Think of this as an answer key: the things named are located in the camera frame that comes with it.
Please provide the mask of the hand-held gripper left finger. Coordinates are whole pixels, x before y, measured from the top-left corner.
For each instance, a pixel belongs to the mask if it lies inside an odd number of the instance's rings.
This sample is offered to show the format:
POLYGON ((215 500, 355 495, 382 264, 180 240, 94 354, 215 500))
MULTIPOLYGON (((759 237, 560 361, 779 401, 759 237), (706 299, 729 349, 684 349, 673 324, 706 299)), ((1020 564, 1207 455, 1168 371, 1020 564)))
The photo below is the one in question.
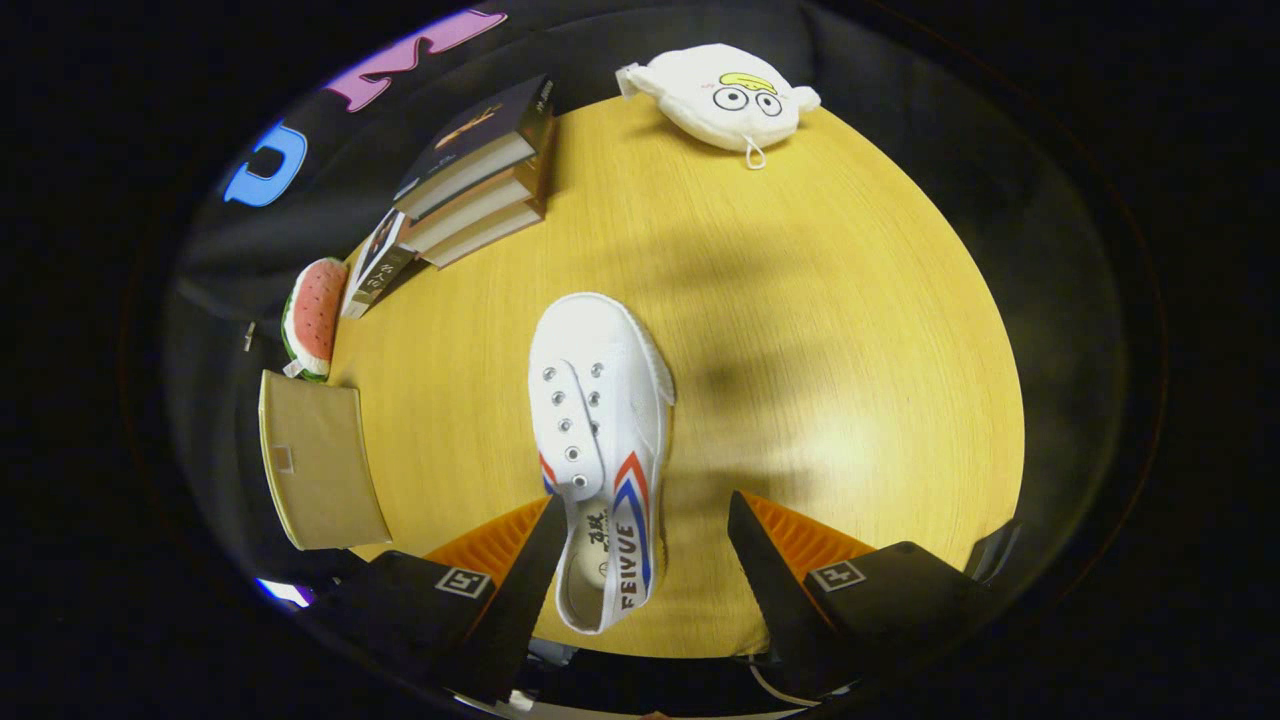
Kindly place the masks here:
POLYGON ((506 700, 561 547, 557 495, 424 556, 387 551, 340 584, 340 637, 388 670, 485 703, 506 700))

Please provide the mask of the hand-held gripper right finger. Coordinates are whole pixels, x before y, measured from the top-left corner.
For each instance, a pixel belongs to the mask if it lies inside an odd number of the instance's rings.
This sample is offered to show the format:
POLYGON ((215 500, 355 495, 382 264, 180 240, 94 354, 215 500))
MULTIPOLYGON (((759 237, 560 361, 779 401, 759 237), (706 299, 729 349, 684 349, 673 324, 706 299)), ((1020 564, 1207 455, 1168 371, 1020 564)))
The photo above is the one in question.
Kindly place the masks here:
POLYGON ((911 541, 874 548, 742 491, 727 532, 783 687, 806 700, 905 682, 995 614, 998 532, 959 570, 911 541))

